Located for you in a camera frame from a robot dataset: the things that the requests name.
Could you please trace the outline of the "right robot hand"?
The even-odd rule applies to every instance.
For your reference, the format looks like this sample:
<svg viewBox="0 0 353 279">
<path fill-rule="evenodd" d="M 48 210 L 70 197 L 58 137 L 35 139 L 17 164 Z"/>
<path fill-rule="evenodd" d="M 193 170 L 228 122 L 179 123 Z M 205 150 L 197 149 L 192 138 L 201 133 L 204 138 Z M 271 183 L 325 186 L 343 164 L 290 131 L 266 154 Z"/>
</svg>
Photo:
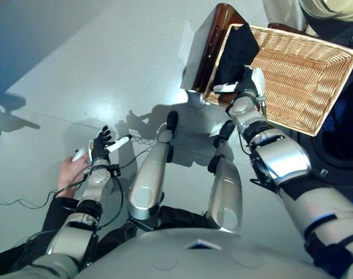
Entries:
<svg viewBox="0 0 353 279">
<path fill-rule="evenodd" d="M 265 97 L 265 77 L 259 67 L 252 68 L 245 65 L 240 81 L 218 84 L 213 86 L 212 91 L 216 94 L 244 93 L 254 94 L 259 101 L 266 101 Z"/>
</svg>

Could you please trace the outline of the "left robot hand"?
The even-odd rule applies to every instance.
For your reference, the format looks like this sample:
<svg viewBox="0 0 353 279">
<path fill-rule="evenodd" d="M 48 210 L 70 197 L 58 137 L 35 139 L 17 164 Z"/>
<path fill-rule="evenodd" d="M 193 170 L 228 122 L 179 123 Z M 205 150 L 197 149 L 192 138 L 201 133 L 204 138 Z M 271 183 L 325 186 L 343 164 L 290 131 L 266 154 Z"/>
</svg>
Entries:
<svg viewBox="0 0 353 279">
<path fill-rule="evenodd" d="M 109 161 L 109 154 L 117 151 L 130 142 L 130 140 L 132 140 L 132 135 L 127 134 L 113 141 L 109 127 L 103 126 L 96 137 L 89 141 L 88 153 L 91 163 L 102 159 Z"/>
</svg>

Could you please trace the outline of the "person left hand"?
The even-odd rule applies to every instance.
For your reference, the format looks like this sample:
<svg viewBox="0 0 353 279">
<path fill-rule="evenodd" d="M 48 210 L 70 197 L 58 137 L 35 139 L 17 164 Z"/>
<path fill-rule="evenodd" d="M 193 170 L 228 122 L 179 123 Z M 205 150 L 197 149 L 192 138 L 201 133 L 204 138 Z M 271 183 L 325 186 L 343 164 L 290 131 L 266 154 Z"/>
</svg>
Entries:
<svg viewBox="0 0 353 279">
<path fill-rule="evenodd" d="M 76 186 L 69 186 L 83 179 L 84 171 L 89 167 L 88 159 L 88 152 L 85 152 L 76 161 L 73 161 L 72 156 L 62 161 L 57 181 L 58 198 L 74 198 Z"/>
</svg>

